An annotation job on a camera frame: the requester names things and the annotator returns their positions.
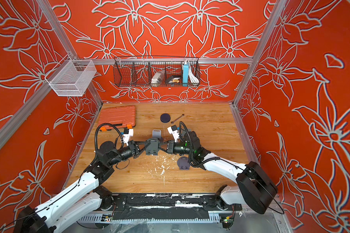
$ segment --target plastic sheet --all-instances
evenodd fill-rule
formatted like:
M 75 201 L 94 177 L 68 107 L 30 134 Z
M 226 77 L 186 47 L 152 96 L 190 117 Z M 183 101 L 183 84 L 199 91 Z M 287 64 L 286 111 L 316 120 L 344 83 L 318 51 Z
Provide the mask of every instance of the plastic sheet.
M 152 233 L 154 226 L 152 223 L 141 220 L 125 224 L 111 223 L 108 228 L 110 233 Z

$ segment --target red wall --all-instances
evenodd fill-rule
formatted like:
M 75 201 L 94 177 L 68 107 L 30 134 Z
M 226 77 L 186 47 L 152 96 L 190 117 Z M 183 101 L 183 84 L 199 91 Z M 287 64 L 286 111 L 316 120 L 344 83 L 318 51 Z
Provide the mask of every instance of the red wall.
M 290 0 L 238 108 L 295 232 L 350 232 L 350 0 Z
M 36 1 L 0 1 L 0 128 L 65 55 Z M 89 91 L 75 98 L 51 91 L 4 145 L 0 228 L 61 191 L 96 112 Z
M 0 1 L 0 128 L 66 55 L 35 2 Z
M 80 58 L 250 57 L 275 1 L 50 0 Z M 246 64 L 202 66 L 199 87 L 119 88 L 113 68 L 97 67 L 105 102 L 231 101 Z

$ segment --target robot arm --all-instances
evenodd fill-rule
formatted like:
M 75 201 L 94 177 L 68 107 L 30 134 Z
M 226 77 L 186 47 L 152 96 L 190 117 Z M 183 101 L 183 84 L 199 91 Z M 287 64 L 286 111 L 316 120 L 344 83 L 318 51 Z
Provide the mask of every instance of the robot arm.
M 96 130 L 96 148 L 97 132 L 102 125 Z M 159 150 L 168 154 L 188 154 L 192 167 L 214 171 L 233 180 L 238 184 L 238 188 L 227 186 L 219 190 L 219 196 L 222 199 L 221 207 L 225 204 L 246 203 L 256 212 L 263 214 L 277 193 L 277 187 L 258 164 L 254 162 L 235 163 L 215 155 L 201 147 L 196 133 L 189 132 L 186 127 L 183 132 L 176 126 L 169 127 L 168 131 L 175 140 L 164 143 L 160 143 L 156 138 L 145 142 L 128 141 L 133 132 L 127 131 L 122 136 L 119 130 L 116 130 L 121 137 L 122 145 L 126 143 L 126 147 L 116 149 L 115 144 L 111 141 L 102 143 L 100 148 L 95 150 L 95 158 L 80 178 L 35 209 L 24 208 L 19 213 L 13 232 L 58 233 L 95 209 L 102 207 L 109 210 L 114 201 L 111 192 L 101 184 L 114 172 L 113 165 L 131 157 L 137 158 L 144 151 L 146 154 L 156 154 Z
M 145 151 L 149 142 L 128 141 L 127 145 L 118 150 L 113 142 L 102 143 L 95 152 L 94 160 L 80 178 L 35 209 L 24 208 L 19 213 L 13 232 L 62 232 L 87 213 L 102 206 L 107 210 L 112 207 L 111 192 L 101 184 L 112 175 L 115 164 L 131 157 L 137 158 Z
M 167 142 L 167 153 L 188 154 L 192 167 L 214 171 L 238 184 L 238 186 L 226 186 L 220 190 L 219 196 L 225 204 L 246 203 L 257 213 L 264 214 L 266 212 L 278 189 L 257 163 L 235 163 L 215 155 L 203 148 L 196 133 L 189 132 L 186 127 L 181 130 L 181 128 L 172 126 L 168 128 L 168 131 L 172 131 L 175 140 L 179 137 L 182 142 Z

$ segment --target wooden table surface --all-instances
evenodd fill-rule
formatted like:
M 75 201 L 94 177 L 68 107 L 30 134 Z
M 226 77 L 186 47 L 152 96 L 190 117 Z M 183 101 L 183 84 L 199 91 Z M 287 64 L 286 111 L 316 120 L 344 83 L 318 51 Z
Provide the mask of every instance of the wooden table surface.
M 104 104 L 102 109 L 118 106 L 136 106 L 136 126 L 130 140 L 145 141 L 151 138 L 153 129 L 160 129 L 165 141 L 173 139 L 167 128 L 171 123 L 162 123 L 160 115 L 168 113 L 171 120 L 185 114 L 181 120 L 187 128 L 195 131 L 201 145 L 218 156 L 238 162 L 248 163 L 247 156 L 237 131 L 229 104 L 177 104 L 177 103 L 137 103 Z M 94 133 L 98 119 L 87 139 L 79 159 L 70 176 L 68 185 L 77 180 L 95 156 Z M 115 130 L 99 132 L 98 145 L 105 141 L 114 142 Z M 115 169 L 104 186 L 113 193 L 214 193 L 224 184 L 235 185 L 217 173 L 191 167 L 179 170 L 179 155 L 160 151 L 158 156 L 147 156 L 145 152 L 123 170 Z M 128 161 L 118 167 L 125 167 Z

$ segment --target gray plastic part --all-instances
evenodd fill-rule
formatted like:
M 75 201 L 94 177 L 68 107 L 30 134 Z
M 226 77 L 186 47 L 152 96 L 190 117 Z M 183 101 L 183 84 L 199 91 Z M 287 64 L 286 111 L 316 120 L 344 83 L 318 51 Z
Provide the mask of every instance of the gray plastic part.
M 186 135 L 186 131 L 182 130 L 181 131 L 181 137 L 184 138 L 185 135 Z
M 167 153 L 168 154 L 172 154 L 173 153 L 173 149 L 174 149 L 174 140 L 170 140 L 169 144 L 167 145 Z
M 158 138 L 160 142 L 163 142 L 162 131 L 160 129 L 153 129 L 152 138 Z
M 147 141 L 150 142 L 150 144 L 145 149 L 145 154 L 147 156 L 149 156 L 149 155 L 157 156 L 158 155 L 158 146 L 159 146 L 158 138 L 149 138 Z
M 180 170 L 189 170 L 190 164 L 189 164 L 189 159 L 186 156 L 182 156 L 178 159 L 177 161 L 178 167 Z

